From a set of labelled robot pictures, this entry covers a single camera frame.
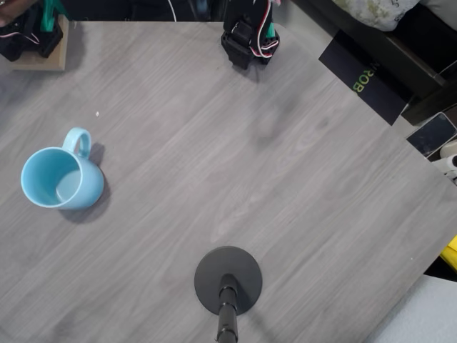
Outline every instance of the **white wire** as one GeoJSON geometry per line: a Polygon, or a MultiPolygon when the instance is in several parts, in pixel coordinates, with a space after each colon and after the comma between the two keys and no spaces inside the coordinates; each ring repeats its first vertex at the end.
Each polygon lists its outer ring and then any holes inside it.
{"type": "Polygon", "coordinates": [[[273,48],[274,46],[278,45],[279,42],[278,41],[274,41],[272,43],[270,43],[269,45],[264,45],[262,46],[262,50],[268,50],[268,49],[271,49],[273,48]]]}
{"type": "Polygon", "coordinates": [[[171,4],[171,0],[169,0],[169,4],[170,4],[170,8],[171,8],[171,13],[173,13],[174,22],[176,23],[176,15],[174,13],[174,8],[173,8],[173,5],[171,4]]]}
{"type": "Polygon", "coordinates": [[[257,49],[258,49],[258,53],[260,54],[260,56],[262,56],[265,59],[270,59],[273,55],[271,55],[271,54],[270,55],[264,55],[263,52],[262,52],[262,48],[260,46],[260,35],[261,35],[262,29],[263,29],[263,25],[265,25],[266,18],[268,17],[268,14],[270,13],[270,9],[271,9],[270,0],[266,0],[266,3],[267,3],[267,7],[266,7],[265,18],[263,19],[262,24],[260,25],[260,29],[258,30],[258,33],[257,33],[257,49]]]}

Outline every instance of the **light blue mug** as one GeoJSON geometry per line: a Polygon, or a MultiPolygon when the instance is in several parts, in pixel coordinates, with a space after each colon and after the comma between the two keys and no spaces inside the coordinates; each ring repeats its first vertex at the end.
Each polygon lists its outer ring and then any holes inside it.
{"type": "Polygon", "coordinates": [[[31,155],[21,174],[26,197],[46,208],[83,209],[93,205],[101,196],[104,178],[89,161],[90,152],[90,133],[74,127],[61,148],[45,148],[31,155]]]}

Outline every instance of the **wire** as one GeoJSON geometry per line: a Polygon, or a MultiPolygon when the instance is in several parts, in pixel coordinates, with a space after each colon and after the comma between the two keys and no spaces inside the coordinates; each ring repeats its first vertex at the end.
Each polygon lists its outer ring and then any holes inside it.
{"type": "Polygon", "coordinates": [[[271,9],[271,2],[270,2],[270,0],[266,0],[266,11],[265,11],[265,14],[263,15],[263,19],[262,19],[262,22],[261,22],[261,25],[260,25],[260,29],[258,29],[258,33],[257,33],[258,54],[260,56],[262,56],[263,58],[265,58],[265,59],[270,59],[273,56],[272,54],[263,54],[262,48],[260,46],[260,35],[261,35],[262,29],[263,29],[263,25],[265,25],[266,17],[270,13],[270,9],[271,9]]]}
{"type": "Polygon", "coordinates": [[[279,41],[272,41],[269,45],[263,45],[262,50],[268,50],[279,44],[279,41]]]}
{"type": "Polygon", "coordinates": [[[36,44],[36,45],[40,44],[40,40],[34,34],[31,34],[31,35],[35,38],[35,40],[33,40],[32,38],[26,36],[25,34],[22,34],[21,32],[11,32],[10,34],[4,34],[3,36],[0,36],[0,38],[8,38],[8,37],[16,36],[17,34],[26,37],[33,44],[36,44]]]}
{"type": "Polygon", "coordinates": [[[174,13],[174,8],[173,8],[173,5],[171,4],[171,0],[169,0],[169,4],[170,4],[170,8],[171,8],[171,13],[173,13],[174,22],[176,23],[176,15],[174,13]]]}

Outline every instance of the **gray wooden table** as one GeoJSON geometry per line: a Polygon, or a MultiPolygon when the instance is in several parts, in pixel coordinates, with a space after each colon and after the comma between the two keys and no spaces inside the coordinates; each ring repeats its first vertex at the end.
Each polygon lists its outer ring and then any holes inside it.
{"type": "Polygon", "coordinates": [[[212,342],[193,276],[224,245],[263,272],[240,343],[362,342],[457,234],[455,187],[285,29],[247,72],[221,31],[71,25],[67,72],[2,72],[1,342],[212,342]],[[21,168],[73,126],[104,195],[35,207],[21,168]]]}

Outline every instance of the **black round base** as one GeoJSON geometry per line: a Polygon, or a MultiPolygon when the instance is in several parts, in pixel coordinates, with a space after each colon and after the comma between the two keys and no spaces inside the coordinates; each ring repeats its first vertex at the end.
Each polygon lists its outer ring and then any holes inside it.
{"type": "Polygon", "coordinates": [[[238,282],[237,314],[248,311],[260,297],[262,274],[256,260],[243,249],[221,247],[209,252],[199,263],[194,284],[203,306],[219,314],[219,288],[225,274],[232,274],[238,282]]]}

